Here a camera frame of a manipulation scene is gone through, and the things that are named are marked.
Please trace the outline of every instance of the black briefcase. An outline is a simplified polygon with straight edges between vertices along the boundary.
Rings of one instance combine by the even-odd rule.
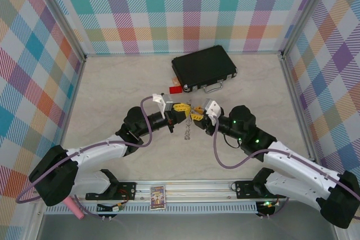
[[[236,76],[237,68],[220,45],[173,59],[173,70],[185,92],[204,88],[209,93],[223,87],[225,80]],[[218,88],[206,87],[219,83]]]

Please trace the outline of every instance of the pink object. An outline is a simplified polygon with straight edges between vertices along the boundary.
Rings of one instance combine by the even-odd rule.
[[[82,219],[85,215],[81,212],[80,208],[76,205],[76,203],[70,197],[67,197],[62,201],[70,210],[74,213],[74,215],[78,219]]]

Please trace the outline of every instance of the beige floor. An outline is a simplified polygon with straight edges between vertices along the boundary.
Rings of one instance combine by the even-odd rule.
[[[114,134],[123,123],[127,111],[153,93],[169,93],[175,76],[170,55],[89,58],[76,98],[65,148],[100,141]],[[247,105],[256,116],[258,127],[274,135],[297,153],[307,156],[284,76],[276,55],[230,55],[238,68],[238,76],[224,82],[222,90],[205,94],[173,95],[175,102],[202,105],[205,98],[216,100],[225,114],[237,105]],[[148,102],[146,111],[158,111]],[[122,159],[113,159],[96,169],[110,169],[118,179],[233,179],[252,178],[264,164],[250,160],[235,170],[221,168],[214,157],[212,137],[191,126],[191,139],[184,140],[185,122],[154,133],[147,148]],[[246,157],[241,150],[229,148],[218,136],[221,160],[233,165]]]

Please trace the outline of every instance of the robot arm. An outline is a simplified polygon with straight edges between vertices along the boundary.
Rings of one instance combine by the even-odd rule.
[[[255,116],[244,105],[233,108],[229,117],[226,117],[216,101],[207,99],[203,108],[197,108],[196,112],[198,114],[191,114],[195,125],[204,129],[208,135],[214,134],[218,121],[218,131],[239,140],[241,149],[247,155],[269,149],[268,152],[262,151],[255,157],[294,177],[288,178],[271,169],[262,168],[253,180],[254,190],[260,196],[274,194],[293,198],[320,211],[322,216],[333,225],[340,228],[349,226],[360,202],[329,178],[345,184],[356,194],[360,194],[360,187],[354,174],[348,171],[339,174],[290,150],[274,136],[259,129],[255,124]]]
[[[160,109],[159,112],[147,116],[152,132],[167,126],[172,133],[174,125],[185,120],[191,111],[189,105],[173,103],[168,95],[154,94],[152,100],[158,103]],[[133,107],[128,111],[120,130],[108,139],[91,146],[68,150],[61,146],[50,148],[29,175],[29,180],[33,183],[59,161],[73,156],[35,185],[45,204],[56,205],[70,194],[103,193],[111,185],[111,173],[100,171],[86,174],[84,171],[106,160],[134,153],[143,145],[141,137],[148,133],[141,108]]]

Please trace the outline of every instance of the plaid wall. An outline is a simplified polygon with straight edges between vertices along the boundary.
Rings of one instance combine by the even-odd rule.
[[[288,61],[321,163],[360,180],[360,0],[321,0]]]
[[[0,0],[0,239],[18,239],[15,197],[59,143],[80,61],[44,0]]]
[[[302,0],[300,6],[298,7],[298,10],[296,11],[295,16],[292,18],[291,24],[286,32],[285,38],[281,43],[281,46],[279,49],[280,51],[282,51],[285,48],[285,45],[286,45],[287,41],[289,40],[290,34],[293,32],[295,25],[298,23],[299,19],[301,18],[304,8],[308,4],[308,1],[309,0]]]
[[[192,52],[215,44],[230,52],[278,51],[301,0],[58,2],[84,49],[106,54]]]

